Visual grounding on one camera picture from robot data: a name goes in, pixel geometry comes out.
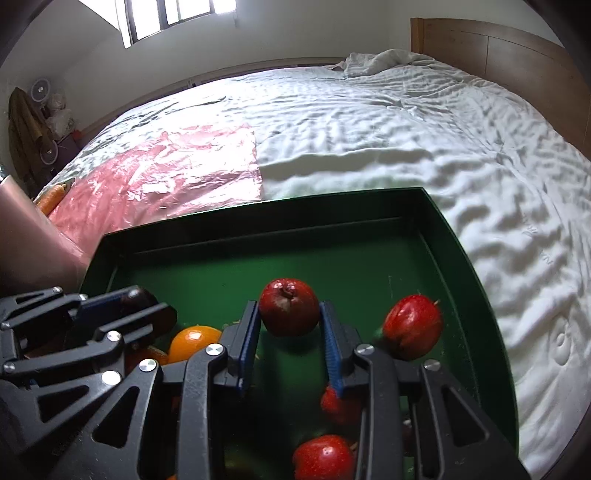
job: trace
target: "wooden headboard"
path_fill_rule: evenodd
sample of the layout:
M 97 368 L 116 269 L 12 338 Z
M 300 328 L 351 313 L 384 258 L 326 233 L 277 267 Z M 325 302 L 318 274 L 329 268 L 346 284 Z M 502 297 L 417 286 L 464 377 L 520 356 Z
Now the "wooden headboard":
M 591 92 L 563 47 L 488 22 L 412 18 L 411 50 L 516 93 L 591 158 Z

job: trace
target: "white bedsheet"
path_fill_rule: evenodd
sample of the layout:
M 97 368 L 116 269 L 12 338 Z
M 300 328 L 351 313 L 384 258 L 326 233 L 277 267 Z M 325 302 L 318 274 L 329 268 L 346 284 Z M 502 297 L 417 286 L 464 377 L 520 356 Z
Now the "white bedsheet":
M 587 159 L 498 85 L 390 51 L 353 56 L 345 73 L 255 73 L 151 102 L 118 119 L 55 181 L 196 122 L 254 128 L 267 199 L 397 186 L 431 194 L 497 316 L 517 392 L 519 455 L 540 478 L 591 400 Z

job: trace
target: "bed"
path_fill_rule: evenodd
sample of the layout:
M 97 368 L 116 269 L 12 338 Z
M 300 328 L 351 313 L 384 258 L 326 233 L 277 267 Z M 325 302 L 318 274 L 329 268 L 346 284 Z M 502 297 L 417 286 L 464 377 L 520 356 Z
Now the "bed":
M 419 18 L 411 32 L 414 53 L 248 74 L 124 113 L 52 181 L 77 177 L 51 218 L 92 252 L 99 233 L 199 209 L 425 187 L 497 316 L 520 458 L 552 476 L 591 400 L 589 90 L 560 46 L 525 32 Z M 172 173 L 171 152 L 185 162 Z

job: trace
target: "pink plastic sheet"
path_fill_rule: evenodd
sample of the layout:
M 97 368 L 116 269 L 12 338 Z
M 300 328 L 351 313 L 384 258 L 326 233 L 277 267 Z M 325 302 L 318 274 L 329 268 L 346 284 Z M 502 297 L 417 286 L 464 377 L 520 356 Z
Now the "pink plastic sheet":
M 248 126 L 163 132 L 78 180 L 50 215 L 92 255 L 110 232 L 187 213 L 261 200 Z

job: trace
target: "brown jacket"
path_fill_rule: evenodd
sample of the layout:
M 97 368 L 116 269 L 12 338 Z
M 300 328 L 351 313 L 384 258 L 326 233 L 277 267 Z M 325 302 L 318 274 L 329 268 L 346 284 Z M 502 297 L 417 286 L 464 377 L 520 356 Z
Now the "brown jacket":
M 39 152 L 53 146 L 51 132 L 27 93 L 15 88 L 8 101 L 8 141 L 18 176 L 27 189 L 45 185 L 44 167 Z

